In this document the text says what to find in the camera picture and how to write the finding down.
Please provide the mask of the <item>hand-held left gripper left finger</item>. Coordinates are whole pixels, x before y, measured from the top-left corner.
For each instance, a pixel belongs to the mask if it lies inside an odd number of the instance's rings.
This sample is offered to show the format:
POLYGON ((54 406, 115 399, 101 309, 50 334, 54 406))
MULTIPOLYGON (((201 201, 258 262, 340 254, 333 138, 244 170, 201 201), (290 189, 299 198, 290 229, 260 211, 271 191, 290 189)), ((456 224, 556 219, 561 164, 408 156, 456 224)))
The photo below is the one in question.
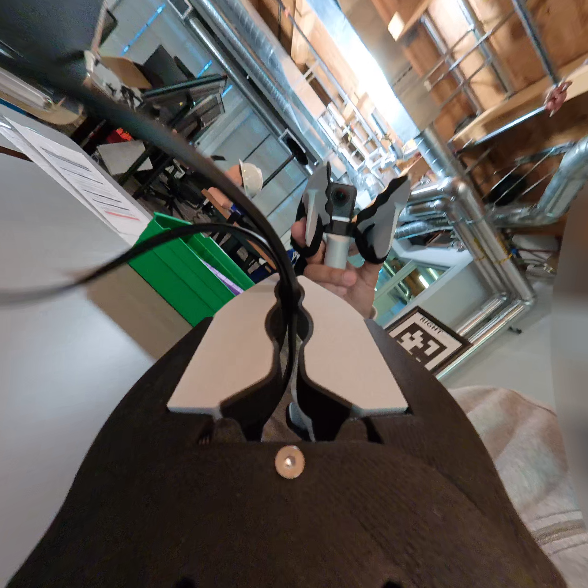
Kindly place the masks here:
POLYGON ((286 336, 279 281, 262 281, 212 318, 167 408, 262 428, 283 395, 286 336))

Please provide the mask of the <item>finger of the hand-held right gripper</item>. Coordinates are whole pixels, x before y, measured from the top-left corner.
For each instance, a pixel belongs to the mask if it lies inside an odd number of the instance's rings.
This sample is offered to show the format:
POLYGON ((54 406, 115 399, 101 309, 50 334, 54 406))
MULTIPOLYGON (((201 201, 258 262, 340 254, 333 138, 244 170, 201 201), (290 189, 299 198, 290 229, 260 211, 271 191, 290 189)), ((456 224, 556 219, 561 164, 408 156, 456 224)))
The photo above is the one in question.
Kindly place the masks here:
POLYGON ((329 187, 331 180, 331 165, 321 165, 309 178, 302 195, 302 204, 306 218, 305 246, 314 249, 313 242, 321 239, 324 228, 331 221, 329 210, 329 187))
POLYGON ((386 260, 409 197, 410 178, 400 176, 392 179, 371 204, 357 214, 355 245, 365 262, 381 264, 386 260))

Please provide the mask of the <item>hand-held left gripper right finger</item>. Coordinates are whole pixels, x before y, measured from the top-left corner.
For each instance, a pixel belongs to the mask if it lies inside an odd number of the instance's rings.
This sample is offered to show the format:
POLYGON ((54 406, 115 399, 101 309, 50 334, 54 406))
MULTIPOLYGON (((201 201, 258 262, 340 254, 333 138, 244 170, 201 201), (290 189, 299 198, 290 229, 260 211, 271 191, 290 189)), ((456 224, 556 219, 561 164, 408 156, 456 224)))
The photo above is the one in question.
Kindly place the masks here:
POLYGON ((295 399, 311 439, 334 440, 349 418, 404 415, 408 401, 370 331, 377 324, 305 276, 298 284, 295 399))

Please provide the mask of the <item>grey desk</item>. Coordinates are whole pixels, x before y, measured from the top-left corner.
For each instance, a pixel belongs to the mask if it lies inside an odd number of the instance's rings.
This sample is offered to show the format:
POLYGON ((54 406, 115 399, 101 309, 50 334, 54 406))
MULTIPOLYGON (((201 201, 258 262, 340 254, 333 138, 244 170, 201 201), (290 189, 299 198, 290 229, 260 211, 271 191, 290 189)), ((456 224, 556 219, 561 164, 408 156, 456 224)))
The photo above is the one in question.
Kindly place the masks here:
MULTIPOLYGON (((1 290, 73 281, 135 238, 1 136, 1 290)), ((61 507, 107 417, 190 325, 124 266, 1 308, 1 587, 61 507)))

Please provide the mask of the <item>person's right hand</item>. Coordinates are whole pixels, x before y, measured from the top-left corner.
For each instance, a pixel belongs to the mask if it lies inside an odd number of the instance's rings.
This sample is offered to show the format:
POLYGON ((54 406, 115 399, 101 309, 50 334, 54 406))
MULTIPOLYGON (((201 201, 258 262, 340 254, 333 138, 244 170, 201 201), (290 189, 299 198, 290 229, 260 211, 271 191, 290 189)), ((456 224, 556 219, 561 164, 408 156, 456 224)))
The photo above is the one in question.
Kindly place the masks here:
POLYGON ((375 319, 373 304, 382 265, 365 261, 360 267, 347 263, 346 269, 331 268, 325 265, 325 250, 321 241, 317 253, 306 257, 302 275, 345 300, 364 319, 375 319))

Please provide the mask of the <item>framed marker sign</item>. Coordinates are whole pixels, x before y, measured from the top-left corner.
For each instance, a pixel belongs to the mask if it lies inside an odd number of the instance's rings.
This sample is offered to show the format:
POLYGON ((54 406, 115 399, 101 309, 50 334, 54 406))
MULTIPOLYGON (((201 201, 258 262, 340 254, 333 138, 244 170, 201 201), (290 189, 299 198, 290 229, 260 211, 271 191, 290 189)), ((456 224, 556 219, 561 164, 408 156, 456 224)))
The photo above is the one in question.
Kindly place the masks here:
POLYGON ((435 376, 471 347, 465 337, 419 306, 396 318, 385 330, 398 345, 435 376))

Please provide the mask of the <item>purple box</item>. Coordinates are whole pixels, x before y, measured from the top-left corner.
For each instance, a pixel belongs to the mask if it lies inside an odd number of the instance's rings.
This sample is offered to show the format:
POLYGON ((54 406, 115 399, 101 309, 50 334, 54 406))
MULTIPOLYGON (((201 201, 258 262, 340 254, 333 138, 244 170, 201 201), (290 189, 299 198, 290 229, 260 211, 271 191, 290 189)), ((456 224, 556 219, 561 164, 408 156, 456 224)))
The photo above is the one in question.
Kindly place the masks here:
POLYGON ((229 278, 227 278, 224 274, 222 274, 220 271, 218 271, 217 269, 215 269, 213 266, 211 266, 209 263, 207 263, 206 261, 204 261, 203 259, 201 260, 202 263, 207 267, 207 269, 221 282, 223 283, 223 285, 233 294, 233 295, 239 295, 241 294, 244 290, 238 286, 236 283, 234 283, 233 281, 231 281, 229 278))

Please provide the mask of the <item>green plastic bin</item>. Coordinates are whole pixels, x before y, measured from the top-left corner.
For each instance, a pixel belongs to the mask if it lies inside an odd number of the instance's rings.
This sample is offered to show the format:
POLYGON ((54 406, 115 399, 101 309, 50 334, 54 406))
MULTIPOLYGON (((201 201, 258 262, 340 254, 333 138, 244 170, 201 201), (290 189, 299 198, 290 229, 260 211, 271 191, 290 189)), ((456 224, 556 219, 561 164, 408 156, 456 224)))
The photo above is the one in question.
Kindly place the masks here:
POLYGON ((206 261, 243 290, 254 282, 211 237, 174 239, 128 262, 191 326, 214 314, 233 295, 202 263, 206 261))

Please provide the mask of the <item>metal pipes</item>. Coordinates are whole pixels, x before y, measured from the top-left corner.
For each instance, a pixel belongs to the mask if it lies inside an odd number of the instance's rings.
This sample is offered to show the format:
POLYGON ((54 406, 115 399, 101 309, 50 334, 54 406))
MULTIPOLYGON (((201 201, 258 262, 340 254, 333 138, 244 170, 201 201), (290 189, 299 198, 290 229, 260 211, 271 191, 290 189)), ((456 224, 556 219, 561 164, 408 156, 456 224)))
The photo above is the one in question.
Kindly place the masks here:
POLYGON ((501 229, 535 229, 556 224, 587 183, 587 136, 564 154, 540 200, 530 206, 485 207, 465 180, 451 177, 422 186, 414 196, 428 200, 408 202, 401 213, 406 223, 396 229, 398 240, 452 230, 471 254, 483 279, 494 293, 491 301, 458 329, 478 342, 498 332, 535 303, 535 294, 501 229))

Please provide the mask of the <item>person's grey sweater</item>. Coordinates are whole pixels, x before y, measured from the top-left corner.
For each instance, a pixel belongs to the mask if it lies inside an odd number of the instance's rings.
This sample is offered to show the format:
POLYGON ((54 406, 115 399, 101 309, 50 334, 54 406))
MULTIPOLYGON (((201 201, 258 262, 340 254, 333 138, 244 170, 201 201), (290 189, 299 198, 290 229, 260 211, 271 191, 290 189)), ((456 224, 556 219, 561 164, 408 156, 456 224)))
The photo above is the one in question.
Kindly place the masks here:
POLYGON ((587 587, 587 527, 555 411, 503 387, 449 392, 481 437, 535 542, 568 587, 587 587))

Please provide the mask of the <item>printed paper sheet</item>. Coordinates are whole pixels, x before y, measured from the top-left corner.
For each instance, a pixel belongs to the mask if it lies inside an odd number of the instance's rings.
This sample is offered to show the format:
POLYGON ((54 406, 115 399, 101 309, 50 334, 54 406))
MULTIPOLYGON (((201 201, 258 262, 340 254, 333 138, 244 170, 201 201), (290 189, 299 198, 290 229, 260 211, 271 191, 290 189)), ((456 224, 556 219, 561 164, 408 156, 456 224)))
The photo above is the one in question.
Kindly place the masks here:
POLYGON ((1 135, 133 245, 149 217, 86 155, 1 115, 1 135))

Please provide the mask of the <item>black and wood book stand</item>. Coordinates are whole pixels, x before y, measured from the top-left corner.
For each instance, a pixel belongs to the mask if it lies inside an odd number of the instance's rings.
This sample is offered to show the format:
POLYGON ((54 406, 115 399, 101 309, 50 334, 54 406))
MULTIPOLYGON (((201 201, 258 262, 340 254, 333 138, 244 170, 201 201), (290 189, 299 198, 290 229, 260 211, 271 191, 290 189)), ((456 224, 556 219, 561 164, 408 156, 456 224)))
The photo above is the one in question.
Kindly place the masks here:
POLYGON ((1 1, 1 57, 71 77, 86 75, 85 52, 109 1, 1 1))

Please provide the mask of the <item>spiral metal duct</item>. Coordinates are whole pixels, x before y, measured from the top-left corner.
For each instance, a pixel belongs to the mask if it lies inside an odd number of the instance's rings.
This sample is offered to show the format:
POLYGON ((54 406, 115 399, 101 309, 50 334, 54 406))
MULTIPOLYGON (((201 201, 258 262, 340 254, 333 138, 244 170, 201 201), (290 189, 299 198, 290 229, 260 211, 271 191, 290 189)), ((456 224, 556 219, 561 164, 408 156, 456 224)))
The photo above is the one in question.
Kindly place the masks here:
POLYGON ((356 173, 328 127, 330 112, 250 1, 191 1, 287 123, 299 143, 320 162, 330 162, 334 178, 352 183, 356 173))

